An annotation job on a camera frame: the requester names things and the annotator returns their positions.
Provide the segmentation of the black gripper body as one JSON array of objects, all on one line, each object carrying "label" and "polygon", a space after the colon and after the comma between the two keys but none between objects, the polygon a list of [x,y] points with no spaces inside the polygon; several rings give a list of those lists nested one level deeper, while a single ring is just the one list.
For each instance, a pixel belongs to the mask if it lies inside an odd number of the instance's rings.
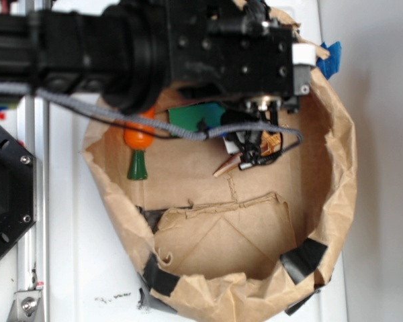
[{"label": "black gripper body", "polygon": [[256,102],[298,96],[291,28],[262,1],[165,1],[166,90],[185,101]]}]

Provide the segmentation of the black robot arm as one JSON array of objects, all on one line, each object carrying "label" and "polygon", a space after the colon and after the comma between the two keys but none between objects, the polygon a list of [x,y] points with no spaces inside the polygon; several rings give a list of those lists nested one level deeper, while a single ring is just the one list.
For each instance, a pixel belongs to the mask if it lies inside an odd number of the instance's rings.
[{"label": "black robot arm", "polygon": [[165,89],[190,101],[307,94],[316,49],[263,1],[120,1],[99,15],[0,15],[0,81],[100,93],[129,115]]}]

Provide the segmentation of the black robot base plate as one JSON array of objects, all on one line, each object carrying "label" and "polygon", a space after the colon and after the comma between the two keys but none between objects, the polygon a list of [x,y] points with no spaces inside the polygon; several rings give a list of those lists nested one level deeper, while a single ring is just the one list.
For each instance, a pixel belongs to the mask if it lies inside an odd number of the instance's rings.
[{"label": "black robot base plate", "polygon": [[0,125],[0,260],[34,224],[35,163]]}]

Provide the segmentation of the white padded gripper finger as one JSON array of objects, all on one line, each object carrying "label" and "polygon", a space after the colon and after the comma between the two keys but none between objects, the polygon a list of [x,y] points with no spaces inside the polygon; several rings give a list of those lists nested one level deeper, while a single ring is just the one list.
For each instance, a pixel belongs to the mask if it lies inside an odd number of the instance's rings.
[{"label": "white padded gripper finger", "polygon": [[311,69],[315,67],[315,46],[295,43],[292,45],[294,95],[310,92]]}]

